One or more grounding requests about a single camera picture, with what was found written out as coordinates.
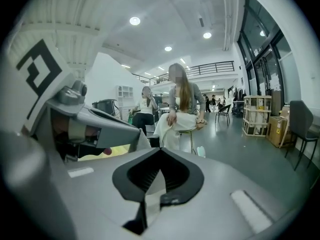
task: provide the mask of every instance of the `white skirt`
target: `white skirt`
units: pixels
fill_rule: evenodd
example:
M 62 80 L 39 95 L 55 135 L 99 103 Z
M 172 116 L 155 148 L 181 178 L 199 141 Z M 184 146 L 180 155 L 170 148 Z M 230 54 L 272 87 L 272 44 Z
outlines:
M 167 117 L 169 113 L 163 114 L 156 125 L 154 134 L 160 137 L 160 147 L 173 150 L 180 148 L 180 132 L 192 131 L 196 129 L 197 116 L 177 112 L 176 123 L 168 125 Z

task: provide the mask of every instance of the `stool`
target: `stool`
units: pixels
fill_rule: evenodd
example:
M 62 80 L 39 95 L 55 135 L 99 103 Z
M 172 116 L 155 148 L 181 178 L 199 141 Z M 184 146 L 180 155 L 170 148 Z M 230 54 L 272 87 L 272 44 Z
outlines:
M 197 155 L 195 149 L 194 149 L 194 142 L 192 139 L 192 131 L 193 130 L 184 130 L 184 131 L 179 131 L 180 134 L 189 134 L 190 135 L 190 142 L 191 142 L 191 154 L 194 152 L 195 155 Z

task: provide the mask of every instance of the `woman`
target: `woman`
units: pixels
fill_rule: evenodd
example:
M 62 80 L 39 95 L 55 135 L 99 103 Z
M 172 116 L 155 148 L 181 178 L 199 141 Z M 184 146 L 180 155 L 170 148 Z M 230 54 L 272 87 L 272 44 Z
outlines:
M 160 117 L 154 134 L 159 135 L 161 147 L 179 150 L 180 131 L 204 127 L 206 102 L 198 86 L 188 82 L 185 69 L 180 64 L 169 67 L 169 78 L 175 83 L 169 92 L 170 110 Z M 197 101 L 200 103 L 199 115 Z
M 140 99 L 136 107 L 130 111 L 130 114 L 140 110 L 140 112 L 136 113 L 133 117 L 132 125 L 142 129 L 144 135 L 146 136 L 146 126 L 152 126 L 154 124 L 153 108 L 158 109 L 158 106 L 155 98 L 152 96 L 150 88 L 145 86 L 142 89 L 142 99 Z

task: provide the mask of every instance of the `railing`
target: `railing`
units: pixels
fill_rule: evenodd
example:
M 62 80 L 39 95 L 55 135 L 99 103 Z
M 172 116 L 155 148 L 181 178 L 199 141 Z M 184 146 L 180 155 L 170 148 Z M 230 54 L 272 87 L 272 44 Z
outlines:
M 198 66 L 192 66 L 190 68 L 185 68 L 186 76 L 188 78 L 232 71 L 235 71 L 233 61 L 222 61 L 217 63 L 209 63 Z M 150 79 L 136 74 L 135 77 L 138 78 L 141 82 L 143 82 L 146 86 L 153 86 L 170 81 L 168 73 Z
M 150 86 L 150 79 L 147 77 L 143 77 L 141 75 L 137 74 L 132 74 L 134 75 L 137 79 L 139 79 L 142 83 L 144 83 L 145 86 Z

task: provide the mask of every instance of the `black logo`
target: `black logo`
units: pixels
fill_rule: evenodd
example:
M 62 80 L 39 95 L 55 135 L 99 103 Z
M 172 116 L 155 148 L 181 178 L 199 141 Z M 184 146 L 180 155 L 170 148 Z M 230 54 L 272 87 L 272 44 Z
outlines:
M 27 67 L 29 76 L 27 77 L 26 82 L 38 96 L 26 117 L 29 119 L 40 97 L 44 94 L 46 89 L 56 79 L 56 77 L 62 72 L 62 69 L 52 56 L 43 39 L 28 51 L 28 53 L 17 64 L 16 68 L 20 70 L 25 64 L 29 65 Z

